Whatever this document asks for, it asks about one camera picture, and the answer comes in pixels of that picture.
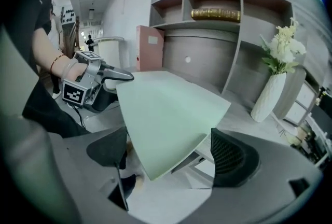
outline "wrist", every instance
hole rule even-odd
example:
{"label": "wrist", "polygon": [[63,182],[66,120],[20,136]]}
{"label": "wrist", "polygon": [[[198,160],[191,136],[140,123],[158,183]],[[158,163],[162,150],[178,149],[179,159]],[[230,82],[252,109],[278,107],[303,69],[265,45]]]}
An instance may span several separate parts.
{"label": "wrist", "polygon": [[70,81],[76,81],[76,78],[82,75],[83,72],[87,69],[87,67],[87,64],[75,63],[72,68],[70,68],[65,78]]}
{"label": "wrist", "polygon": [[61,77],[62,72],[68,66],[70,61],[71,60],[67,56],[60,57],[59,59],[57,59],[54,62],[53,67],[52,67],[52,71],[50,73],[57,76],[57,77]]}

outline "white vase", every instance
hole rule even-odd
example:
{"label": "white vase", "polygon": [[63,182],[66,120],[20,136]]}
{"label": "white vase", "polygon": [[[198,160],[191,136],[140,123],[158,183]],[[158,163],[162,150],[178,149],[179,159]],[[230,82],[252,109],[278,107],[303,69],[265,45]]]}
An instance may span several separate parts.
{"label": "white vase", "polygon": [[270,77],[250,114],[256,122],[263,122],[272,112],[280,98],[285,81],[286,73]]}

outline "bracelet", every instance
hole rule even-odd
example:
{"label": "bracelet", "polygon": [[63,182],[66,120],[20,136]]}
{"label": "bracelet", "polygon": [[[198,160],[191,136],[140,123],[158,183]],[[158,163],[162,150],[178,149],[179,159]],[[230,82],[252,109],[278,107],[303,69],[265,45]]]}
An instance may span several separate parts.
{"label": "bracelet", "polygon": [[67,67],[63,70],[61,75],[61,81],[63,82],[64,78],[67,76],[69,70],[73,67],[74,64],[78,63],[76,58],[72,58]]}
{"label": "bracelet", "polygon": [[53,61],[52,65],[51,65],[51,69],[50,69],[50,73],[51,73],[51,74],[52,74],[52,67],[53,67],[54,63],[56,62],[57,59],[59,59],[60,57],[63,57],[63,56],[64,56],[64,54],[59,55],[59,56]]}

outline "gold object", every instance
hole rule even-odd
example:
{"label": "gold object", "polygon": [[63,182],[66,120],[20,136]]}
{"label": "gold object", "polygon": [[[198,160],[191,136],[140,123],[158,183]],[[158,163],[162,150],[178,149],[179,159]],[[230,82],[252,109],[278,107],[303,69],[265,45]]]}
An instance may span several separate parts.
{"label": "gold object", "polygon": [[198,8],[191,11],[194,20],[212,19],[240,22],[241,14],[238,10],[228,10],[222,8]]}

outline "table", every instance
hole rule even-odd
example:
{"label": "table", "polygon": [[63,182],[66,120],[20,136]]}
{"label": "table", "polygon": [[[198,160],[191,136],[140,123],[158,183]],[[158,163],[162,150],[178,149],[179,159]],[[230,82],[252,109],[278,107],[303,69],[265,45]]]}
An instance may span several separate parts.
{"label": "table", "polygon": [[[129,72],[137,72],[136,67],[125,68],[125,70]],[[269,115],[261,123],[257,123],[253,120],[253,118],[250,116],[250,112],[253,107],[252,103],[242,100],[234,93],[229,91],[227,91],[224,95],[221,95],[220,91],[214,85],[204,82],[196,77],[170,70],[168,68],[161,68],[160,70],[168,71],[178,75],[189,82],[195,83],[221,96],[231,103],[225,116],[217,125],[219,130],[240,132],[289,146],[289,144],[279,136],[276,129],[276,124],[271,115]],[[214,163],[213,157],[211,155],[211,135],[209,135],[204,140],[204,142],[200,144],[198,148],[196,148],[195,152],[201,157]]]}
{"label": "table", "polygon": [[116,87],[124,121],[150,180],[183,162],[209,136],[230,103],[167,71],[136,72]]}

